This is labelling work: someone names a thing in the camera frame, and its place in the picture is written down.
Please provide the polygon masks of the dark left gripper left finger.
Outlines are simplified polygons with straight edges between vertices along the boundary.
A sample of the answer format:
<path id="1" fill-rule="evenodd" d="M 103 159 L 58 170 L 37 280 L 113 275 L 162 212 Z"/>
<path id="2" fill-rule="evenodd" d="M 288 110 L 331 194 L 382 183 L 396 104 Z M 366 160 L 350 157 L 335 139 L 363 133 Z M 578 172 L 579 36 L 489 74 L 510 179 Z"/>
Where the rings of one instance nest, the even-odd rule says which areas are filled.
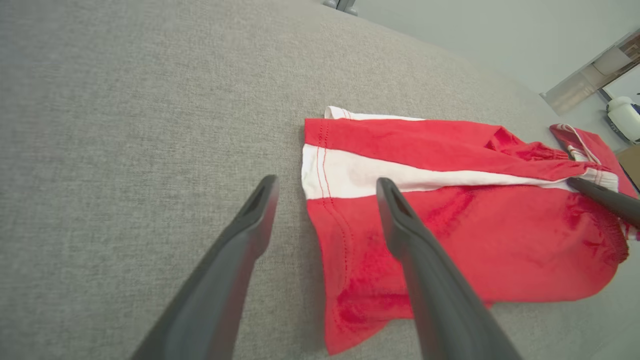
<path id="1" fill-rule="evenodd" d="M 135 360 L 231 360 L 256 261 L 269 246 L 279 181 L 265 176 L 137 347 Z"/>

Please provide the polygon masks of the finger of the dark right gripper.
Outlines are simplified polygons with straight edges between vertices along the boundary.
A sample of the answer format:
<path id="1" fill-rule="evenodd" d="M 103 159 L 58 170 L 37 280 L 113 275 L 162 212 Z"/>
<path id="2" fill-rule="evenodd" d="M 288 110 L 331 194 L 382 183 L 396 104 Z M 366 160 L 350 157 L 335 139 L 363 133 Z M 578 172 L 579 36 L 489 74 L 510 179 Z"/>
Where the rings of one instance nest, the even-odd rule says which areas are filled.
<path id="1" fill-rule="evenodd" d="M 611 213 L 635 228 L 640 227 L 640 201 L 627 194 L 617 193 L 579 177 L 570 177 L 567 184 L 599 203 Z"/>

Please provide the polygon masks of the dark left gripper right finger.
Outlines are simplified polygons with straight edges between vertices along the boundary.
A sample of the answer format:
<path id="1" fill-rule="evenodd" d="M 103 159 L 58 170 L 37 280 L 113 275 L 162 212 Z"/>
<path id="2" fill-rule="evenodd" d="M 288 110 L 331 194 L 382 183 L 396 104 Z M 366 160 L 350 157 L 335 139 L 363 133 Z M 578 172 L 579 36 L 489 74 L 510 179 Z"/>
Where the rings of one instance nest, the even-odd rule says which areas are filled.
<path id="1" fill-rule="evenodd" d="M 521 359 L 390 178 L 378 178 L 376 197 L 386 246 L 403 269 L 423 359 Z"/>

